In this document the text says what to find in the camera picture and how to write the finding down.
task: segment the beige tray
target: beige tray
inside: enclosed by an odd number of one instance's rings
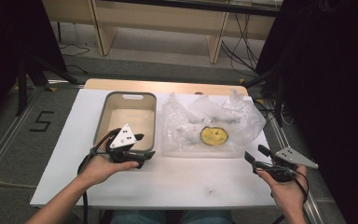
[[[114,91],[106,96],[100,116],[94,145],[109,131],[122,128],[126,123],[134,134],[142,133],[131,151],[146,152],[153,149],[156,130],[157,98],[150,92]]]

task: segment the plastic bag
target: plastic bag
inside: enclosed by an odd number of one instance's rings
[[[266,120],[252,101],[233,90],[222,105],[202,95],[185,106],[171,93],[162,105],[162,123],[164,156],[239,158],[260,135]],[[200,138],[205,127],[224,129],[227,141],[220,146],[206,145]]]

